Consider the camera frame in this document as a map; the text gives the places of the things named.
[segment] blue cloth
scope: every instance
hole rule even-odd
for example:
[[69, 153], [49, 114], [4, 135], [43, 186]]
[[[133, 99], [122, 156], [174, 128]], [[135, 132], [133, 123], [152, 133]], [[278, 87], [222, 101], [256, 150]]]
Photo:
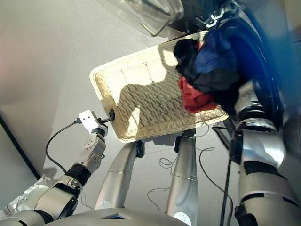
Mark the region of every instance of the blue cloth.
[[195, 70], [197, 73], [209, 73], [217, 68], [237, 70], [237, 60], [234, 50], [219, 30], [211, 30], [206, 35], [206, 42], [197, 53]]

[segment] black cloth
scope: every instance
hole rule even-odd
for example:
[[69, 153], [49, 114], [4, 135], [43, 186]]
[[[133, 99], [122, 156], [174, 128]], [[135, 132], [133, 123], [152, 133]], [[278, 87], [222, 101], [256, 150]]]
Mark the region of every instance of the black cloth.
[[176, 69], [193, 88], [209, 94], [229, 116], [235, 116], [234, 106], [241, 82], [234, 51], [219, 31], [214, 35], [209, 32], [206, 37], [200, 51], [192, 39], [177, 42], [174, 48], [178, 61]]

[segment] woven tray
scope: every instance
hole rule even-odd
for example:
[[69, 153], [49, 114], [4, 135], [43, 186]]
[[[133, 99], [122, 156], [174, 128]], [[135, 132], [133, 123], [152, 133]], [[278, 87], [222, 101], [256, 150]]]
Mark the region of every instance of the woven tray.
[[[206, 32], [184, 38], [203, 41]], [[173, 55], [179, 39], [154, 46], [95, 68], [90, 79], [121, 142], [179, 132], [227, 119], [217, 106], [211, 111], [188, 113], [177, 86], [179, 73]]]

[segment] clear plastic bag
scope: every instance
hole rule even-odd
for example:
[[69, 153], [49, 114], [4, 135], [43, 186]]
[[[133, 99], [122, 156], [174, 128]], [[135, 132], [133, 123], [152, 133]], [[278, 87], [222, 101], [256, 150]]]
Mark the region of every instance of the clear plastic bag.
[[151, 36], [183, 17], [180, 0], [98, 0], [112, 13]]

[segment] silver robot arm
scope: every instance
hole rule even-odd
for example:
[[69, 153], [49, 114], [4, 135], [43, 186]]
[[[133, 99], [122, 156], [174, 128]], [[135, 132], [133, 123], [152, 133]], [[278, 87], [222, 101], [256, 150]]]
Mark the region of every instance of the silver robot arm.
[[242, 86], [239, 94], [239, 124], [230, 149], [230, 158], [240, 165], [235, 217], [240, 226], [300, 225], [298, 198], [277, 170], [285, 158], [282, 138], [258, 102], [253, 83]]
[[89, 136], [77, 161], [40, 197], [34, 211], [19, 212], [0, 221], [0, 226], [38, 226], [73, 214], [83, 186], [101, 164], [106, 148], [104, 137], [108, 132], [104, 123], [98, 121], [92, 111], [80, 113], [79, 118], [89, 131]]

